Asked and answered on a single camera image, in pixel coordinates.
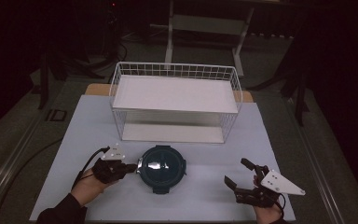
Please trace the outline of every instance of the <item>black glove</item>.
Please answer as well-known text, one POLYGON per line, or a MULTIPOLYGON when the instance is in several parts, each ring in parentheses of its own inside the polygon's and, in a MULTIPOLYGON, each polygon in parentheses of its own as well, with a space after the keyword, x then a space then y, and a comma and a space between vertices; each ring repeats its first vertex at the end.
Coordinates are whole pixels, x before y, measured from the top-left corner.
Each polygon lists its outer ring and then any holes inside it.
POLYGON ((109 184, 124 178, 128 173, 135 172, 137 167, 137 164, 125 164, 122 161, 103 161, 98 159, 91 170, 98 180, 104 184, 109 184))

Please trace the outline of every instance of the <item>black sleeve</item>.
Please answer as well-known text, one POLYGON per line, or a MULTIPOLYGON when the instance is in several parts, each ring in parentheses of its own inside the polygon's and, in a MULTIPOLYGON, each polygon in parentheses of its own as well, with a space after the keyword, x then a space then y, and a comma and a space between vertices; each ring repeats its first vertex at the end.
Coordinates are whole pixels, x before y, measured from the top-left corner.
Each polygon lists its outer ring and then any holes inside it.
POLYGON ((283 218, 280 218, 274 222, 271 222, 270 224, 289 224, 287 221, 283 220, 283 218))
POLYGON ((87 207, 80 207, 72 194, 68 194, 57 206, 39 214, 36 224, 80 224, 84 223, 87 207))

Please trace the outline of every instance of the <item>human hand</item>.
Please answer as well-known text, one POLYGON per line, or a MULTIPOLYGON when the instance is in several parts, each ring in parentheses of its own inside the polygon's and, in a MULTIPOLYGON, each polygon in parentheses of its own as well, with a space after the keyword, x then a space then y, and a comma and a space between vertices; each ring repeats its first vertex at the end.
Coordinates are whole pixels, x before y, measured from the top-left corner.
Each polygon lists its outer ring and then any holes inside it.
POLYGON ((91 168, 95 177, 104 184, 118 181, 128 173, 135 172, 137 164, 125 164, 121 160, 103 161, 98 159, 91 168))
POLYGON ((91 169, 88 169, 76 183, 71 194, 77 199, 80 206, 83 207, 87 203, 92 202, 99 194, 103 193, 107 187, 117 182, 118 181, 104 184, 95 177, 91 169))
MULTIPOLYGON (((257 175, 254 175, 254 184, 258 187, 257 175)), ((281 218, 281 208, 277 204, 272 207, 262 208, 253 206, 257 224, 269 224, 281 218)))

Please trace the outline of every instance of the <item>white table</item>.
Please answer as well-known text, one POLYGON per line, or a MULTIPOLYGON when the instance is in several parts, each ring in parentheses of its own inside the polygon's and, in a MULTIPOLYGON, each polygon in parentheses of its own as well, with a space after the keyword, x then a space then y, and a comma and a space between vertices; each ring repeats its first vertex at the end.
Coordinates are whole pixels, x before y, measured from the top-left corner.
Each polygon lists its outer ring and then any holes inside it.
MULTIPOLYGON (((126 163, 134 163, 155 145, 170 145, 187 162, 186 175, 169 194, 157 195, 136 174, 129 174, 88 205, 88 221, 238 222, 255 220, 251 206, 238 204, 224 183, 227 175, 240 188, 252 189, 254 172, 241 158, 279 172, 260 112, 245 103, 225 144, 120 141, 108 96, 83 95, 48 173, 30 220, 54 207, 70 191, 78 171, 99 148, 119 143, 126 163)), ((286 220, 295 215, 286 197, 286 220)))

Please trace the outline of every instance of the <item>white wire basket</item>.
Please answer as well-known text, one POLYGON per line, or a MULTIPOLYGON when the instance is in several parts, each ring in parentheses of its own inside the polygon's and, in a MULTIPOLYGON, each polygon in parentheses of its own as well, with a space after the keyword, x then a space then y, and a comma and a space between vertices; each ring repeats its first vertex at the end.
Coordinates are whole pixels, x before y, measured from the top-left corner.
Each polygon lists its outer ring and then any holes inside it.
POLYGON ((233 66, 118 63, 110 89, 121 140, 225 143, 241 110, 233 66))

